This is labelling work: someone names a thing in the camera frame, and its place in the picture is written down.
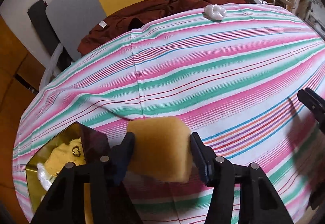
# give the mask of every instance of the clothing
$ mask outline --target clothing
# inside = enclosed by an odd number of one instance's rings
[[[81,40],[78,51],[82,55],[93,51],[100,45],[144,24],[180,12],[203,8],[209,4],[245,4],[244,0],[144,0],[123,8],[104,19],[105,28],[96,25]]]

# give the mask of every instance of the foam block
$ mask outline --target foam block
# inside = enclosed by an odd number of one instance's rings
[[[187,182],[192,168],[191,130],[177,117],[154,117],[130,121],[135,134],[128,169],[165,182]]]

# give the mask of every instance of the white plastic bag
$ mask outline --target white plastic bag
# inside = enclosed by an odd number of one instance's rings
[[[37,178],[38,180],[40,180],[41,185],[45,189],[45,191],[48,191],[56,177],[50,175],[46,171],[44,165],[39,162],[37,164]]]
[[[227,10],[219,5],[207,5],[204,8],[204,13],[214,19],[214,20],[223,20]]]

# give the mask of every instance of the paper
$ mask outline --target paper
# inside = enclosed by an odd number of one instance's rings
[[[99,22],[99,25],[102,27],[102,28],[105,28],[107,26],[107,23],[105,23],[104,21],[101,21]]]

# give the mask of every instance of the striped tablecloth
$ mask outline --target striped tablecloth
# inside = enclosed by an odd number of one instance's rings
[[[325,137],[297,91],[325,96],[325,43],[280,7],[227,4],[222,22],[203,9],[162,18],[84,56],[35,97],[13,152],[19,203],[33,214],[25,165],[74,121],[119,144],[127,121],[178,116],[232,163],[258,162],[297,221],[322,175]],[[144,223],[204,222],[212,189],[195,168],[189,183],[128,173],[124,181]],[[232,223],[239,213],[235,191]]]

